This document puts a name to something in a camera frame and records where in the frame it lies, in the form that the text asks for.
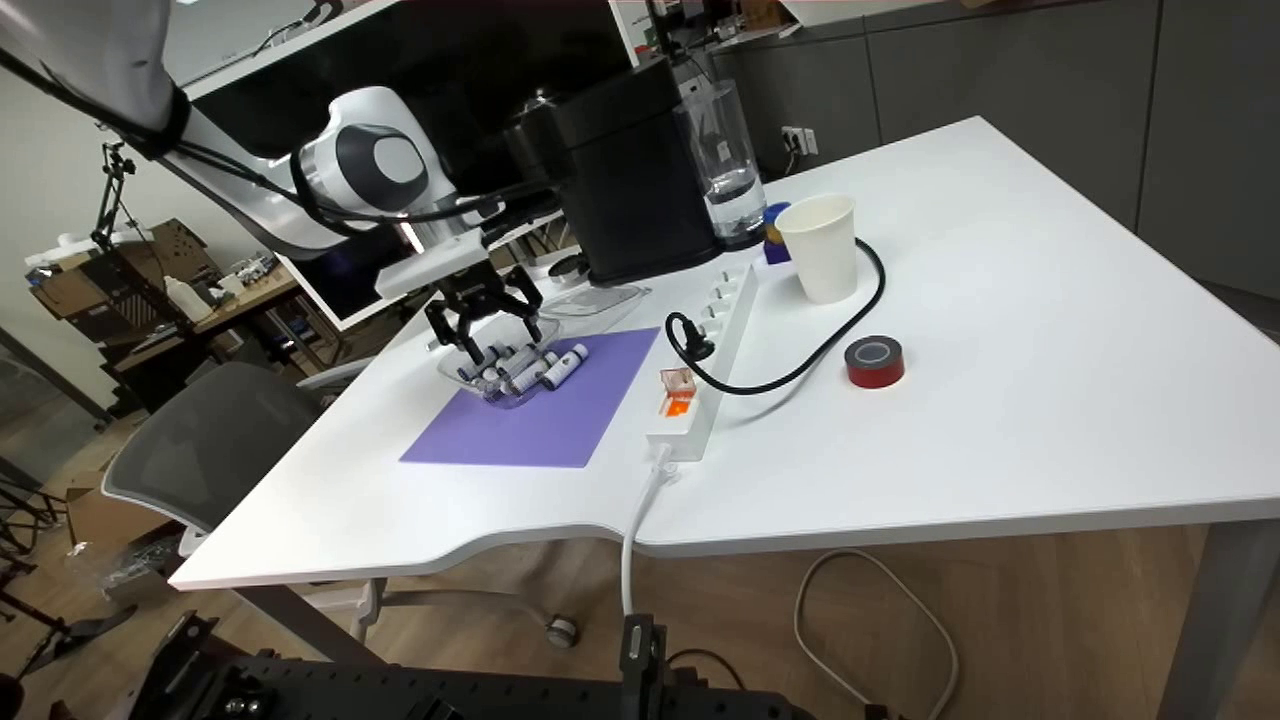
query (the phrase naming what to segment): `white cup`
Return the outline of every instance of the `white cup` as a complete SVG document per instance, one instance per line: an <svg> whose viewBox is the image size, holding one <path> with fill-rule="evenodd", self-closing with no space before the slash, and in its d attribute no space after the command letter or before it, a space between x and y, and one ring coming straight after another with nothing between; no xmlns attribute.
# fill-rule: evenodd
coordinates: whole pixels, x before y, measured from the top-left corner
<svg viewBox="0 0 1280 720"><path fill-rule="evenodd" d="M857 286L852 199L803 197L775 219L811 303L838 303Z"/></svg>

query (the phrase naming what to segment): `red tape roll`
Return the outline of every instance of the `red tape roll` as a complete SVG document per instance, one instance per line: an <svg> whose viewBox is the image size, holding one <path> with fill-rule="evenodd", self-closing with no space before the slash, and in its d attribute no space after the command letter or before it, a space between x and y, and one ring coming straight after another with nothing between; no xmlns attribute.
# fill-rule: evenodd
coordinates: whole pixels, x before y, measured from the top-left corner
<svg viewBox="0 0 1280 720"><path fill-rule="evenodd" d="M846 346L846 371L857 388L887 388L910 371L903 344L892 337L866 337Z"/></svg>

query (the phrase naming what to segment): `desk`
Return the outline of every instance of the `desk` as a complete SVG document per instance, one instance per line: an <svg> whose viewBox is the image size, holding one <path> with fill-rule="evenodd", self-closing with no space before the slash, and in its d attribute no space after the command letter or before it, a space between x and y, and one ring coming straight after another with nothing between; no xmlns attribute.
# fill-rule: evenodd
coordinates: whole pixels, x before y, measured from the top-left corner
<svg viewBox="0 0 1280 720"><path fill-rule="evenodd" d="M269 313L278 298L301 292L285 268L274 268L265 281L248 284L244 292L230 296L221 309L199 316L190 332L165 326L138 344L128 355L103 363L145 407L168 405L190 377L218 355L209 344L226 326L240 326ZM274 352L274 337L248 325L261 344Z"/></svg>
<svg viewBox="0 0 1280 720"><path fill-rule="evenodd" d="M1212 716L1280 561L1280 346L986 120L770 197L816 189L857 197L887 262L859 332L900 337L910 380L857 393L832 355L775 414L749 425L763 405L723 405L703 465L658 496L640 551L1215 522L1164 697L1167 716ZM653 281L630 325L658 325L739 258ZM811 309L787 270L770 277L732 377L795 363L870 292ZM412 574L493 542L621 537L644 496L658 388L647 355L582 470L401 465L453 394L415 319L176 587Z"/></svg>

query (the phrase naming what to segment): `floor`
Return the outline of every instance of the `floor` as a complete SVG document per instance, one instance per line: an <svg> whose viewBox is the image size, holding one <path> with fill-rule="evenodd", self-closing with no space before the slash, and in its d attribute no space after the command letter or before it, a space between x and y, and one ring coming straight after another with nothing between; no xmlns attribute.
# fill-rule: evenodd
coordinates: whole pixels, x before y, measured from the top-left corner
<svg viewBox="0 0 1280 720"><path fill-rule="evenodd" d="M128 436L101 432L53 488L85 488ZM93 551L66 557L66 537L43 537L39 570L12 584L67 620L114 611L98 594ZM982 542L921 542L882 551L958 631L966 655L961 697L947 716L1158 716L1176 647L1179 611L1200 557L1198 528L1038 537ZM785 693L811 716L859 716L839 687L803 665L794 642L794 593L811 551L737 561L640 561L640 607L668 622L672 647L723 650L751 687ZM519 674L617 674L617 542L532 542L488 551L442 584L514 587L584 622L584 642L559 650L546 631L488 603L393 607L372 647L415 669L486 669ZM128 709L162 638L184 611L221 614L221 634L240 647L313 655L230 593L168 594L138 611L103 638L30 674L30 711L66 698L77 716ZM30 620L0 622L0 672L18 672L39 631ZM807 611L807 631L832 665L876 698L925 716L943 683L943 647L930 622L866 563L832 563ZM1225 716L1280 716L1280 603L1258 634L1254 658Z"/></svg>

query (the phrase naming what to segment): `purple paper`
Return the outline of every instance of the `purple paper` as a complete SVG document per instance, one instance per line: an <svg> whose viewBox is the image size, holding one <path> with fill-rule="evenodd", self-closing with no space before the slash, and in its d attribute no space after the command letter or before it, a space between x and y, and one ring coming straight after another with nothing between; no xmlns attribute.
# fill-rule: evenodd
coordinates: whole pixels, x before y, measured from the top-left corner
<svg viewBox="0 0 1280 720"><path fill-rule="evenodd" d="M590 360L567 382L556 393L536 388L514 405L457 393L401 460L584 467L630 394L653 337L653 326L640 326L559 339L559 346L590 344Z"/></svg>

